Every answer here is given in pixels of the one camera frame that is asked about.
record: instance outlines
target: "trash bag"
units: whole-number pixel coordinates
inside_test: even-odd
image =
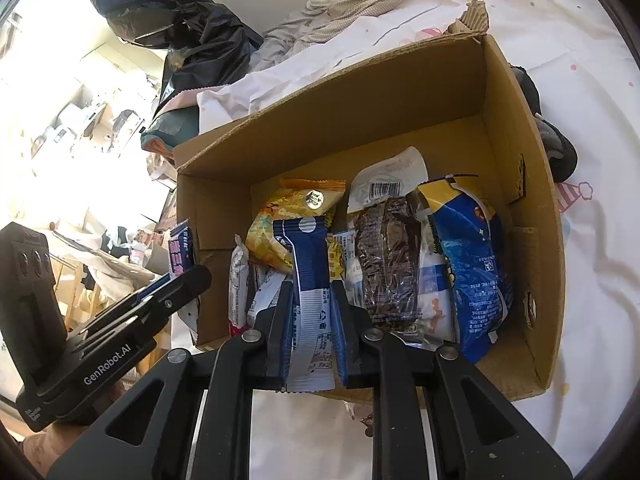
[[[90,0],[119,38],[167,49],[157,110],[183,90],[233,83],[262,37],[212,0]]]

